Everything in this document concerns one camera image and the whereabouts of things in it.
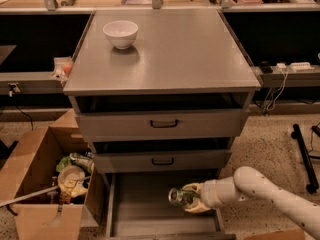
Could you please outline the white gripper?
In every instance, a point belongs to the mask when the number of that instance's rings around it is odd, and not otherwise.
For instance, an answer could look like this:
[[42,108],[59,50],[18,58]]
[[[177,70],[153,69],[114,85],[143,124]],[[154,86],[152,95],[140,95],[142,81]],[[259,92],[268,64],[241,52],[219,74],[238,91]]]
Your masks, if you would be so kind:
[[219,180],[208,180],[204,183],[189,183],[182,187],[184,191],[200,192],[201,200],[196,200],[184,210],[189,213],[203,213],[210,208],[220,208],[226,204],[238,201],[240,191],[236,188],[234,179],[228,177]]

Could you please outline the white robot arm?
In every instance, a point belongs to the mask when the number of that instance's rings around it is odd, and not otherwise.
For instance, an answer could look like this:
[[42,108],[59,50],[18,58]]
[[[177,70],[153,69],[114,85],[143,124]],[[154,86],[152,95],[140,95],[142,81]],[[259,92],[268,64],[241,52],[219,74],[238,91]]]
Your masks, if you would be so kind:
[[320,206],[275,185],[252,167],[242,166],[230,177],[189,183],[182,189],[197,195],[191,205],[184,207],[187,212],[201,213],[259,198],[271,203],[315,240],[320,240]]

